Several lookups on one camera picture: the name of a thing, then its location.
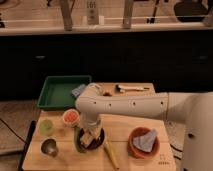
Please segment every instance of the floor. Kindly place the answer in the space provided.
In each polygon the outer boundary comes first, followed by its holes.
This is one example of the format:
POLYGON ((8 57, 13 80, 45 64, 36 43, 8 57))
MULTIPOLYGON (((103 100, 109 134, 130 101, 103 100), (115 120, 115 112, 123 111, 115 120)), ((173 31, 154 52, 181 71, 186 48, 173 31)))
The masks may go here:
MULTIPOLYGON (((0 118, 12 127, 23 139, 32 120, 37 121, 40 110, 36 107, 36 100, 0 102, 0 118)), ((178 149, 183 149, 185 125, 175 122, 165 122, 170 143, 178 149)), ((20 141, 8 128, 0 122, 0 170, 16 171, 21 155, 1 156, 8 151, 21 150, 24 143, 20 141)), ((173 154, 181 158, 181 153, 173 150, 173 154)), ((180 170, 180 161, 175 160, 177 171, 180 170)))

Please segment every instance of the dark ceramic bowl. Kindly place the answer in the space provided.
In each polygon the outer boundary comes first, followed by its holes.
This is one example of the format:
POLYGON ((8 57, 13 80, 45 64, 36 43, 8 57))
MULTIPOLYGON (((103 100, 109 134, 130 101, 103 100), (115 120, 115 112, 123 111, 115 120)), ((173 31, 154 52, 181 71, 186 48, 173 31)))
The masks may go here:
POLYGON ((104 135, 104 130, 103 129, 101 129, 101 134, 100 134, 100 137, 96 140, 96 139, 94 139, 94 140, 92 140, 92 142, 90 143, 90 145, 87 147, 87 148, 85 148, 84 146, 82 146, 81 145, 81 142, 80 142, 80 139, 81 139, 81 137, 84 135, 84 130, 83 129, 81 129, 80 130, 80 133, 79 133, 79 138, 78 138, 78 144, 79 144, 79 146, 81 147, 81 148, 83 148, 83 149, 86 149, 86 150, 94 150, 94 149, 96 149, 96 148, 98 148, 100 145, 102 145, 103 144, 103 142, 104 142, 104 137, 105 137, 105 135, 104 135))

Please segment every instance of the small bowl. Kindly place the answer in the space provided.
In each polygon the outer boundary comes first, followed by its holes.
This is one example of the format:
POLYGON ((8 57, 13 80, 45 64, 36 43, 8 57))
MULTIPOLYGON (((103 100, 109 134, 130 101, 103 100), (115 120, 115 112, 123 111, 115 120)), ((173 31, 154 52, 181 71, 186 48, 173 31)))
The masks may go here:
POLYGON ((84 135, 84 130, 81 129, 77 143, 80 145, 81 148, 83 148, 85 150, 95 150, 96 148, 98 148, 99 146, 101 146, 103 144, 104 138, 105 138, 105 133, 104 133, 104 130, 102 128, 100 137, 97 140, 93 139, 92 142, 90 143, 90 145, 87 148, 85 148, 83 145, 81 145, 81 142, 80 142, 80 139, 83 135, 84 135))
POLYGON ((66 110, 62 115, 62 120, 65 125, 73 128, 79 123, 79 113, 75 109, 66 110))
POLYGON ((145 135, 149 131, 151 131, 149 128, 138 127, 138 128, 135 128, 131 132, 131 134, 129 135, 129 139, 128 139, 128 151, 130 152, 130 154, 133 157, 135 157, 135 158, 142 158, 142 159, 150 159, 150 158, 154 157, 158 153, 158 151, 160 149, 160 141, 159 141, 158 137, 156 137, 155 142, 153 144, 152 151, 150 153, 144 152, 144 151, 142 151, 140 149, 137 149, 133 145, 133 138, 145 135))

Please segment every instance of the orange bowl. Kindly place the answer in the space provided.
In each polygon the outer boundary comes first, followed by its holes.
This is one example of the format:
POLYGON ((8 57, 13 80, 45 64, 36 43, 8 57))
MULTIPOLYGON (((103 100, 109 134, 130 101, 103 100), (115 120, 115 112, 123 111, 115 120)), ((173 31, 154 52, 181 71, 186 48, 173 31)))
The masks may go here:
POLYGON ((137 149, 134 145, 133 145, 133 138, 138 137, 138 136, 142 136, 145 135, 147 132, 151 131, 149 128, 145 128, 145 127, 138 127, 135 128, 131 134, 129 135, 129 139, 128 139, 128 151, 130 152, 130 154, 135 157, 135 158, 143 158, 143 159, 148 159, 148 158, 152 158, 154 157, 159 149, 160 149, 160 141, 158 139, 158 137, 156 137, 155 142, 153 144, 153 148, 152 151, 150 153, 148 152, 144 152, 140 149, 137 149))

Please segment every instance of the small label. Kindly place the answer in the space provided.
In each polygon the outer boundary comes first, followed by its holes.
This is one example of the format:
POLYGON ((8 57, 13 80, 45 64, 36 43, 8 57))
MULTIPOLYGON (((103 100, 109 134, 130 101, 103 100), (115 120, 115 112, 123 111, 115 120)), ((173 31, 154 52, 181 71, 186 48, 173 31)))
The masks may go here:
POLYGON ((166 156, 164 154, 160 154, 160 161, 158 162, 159 165, 170 165, 168 161, 166 161, 166 156))
POLYGON ((96 0, 87 0, 87 23, 89 25, 99 24, 99 14, 96 0))

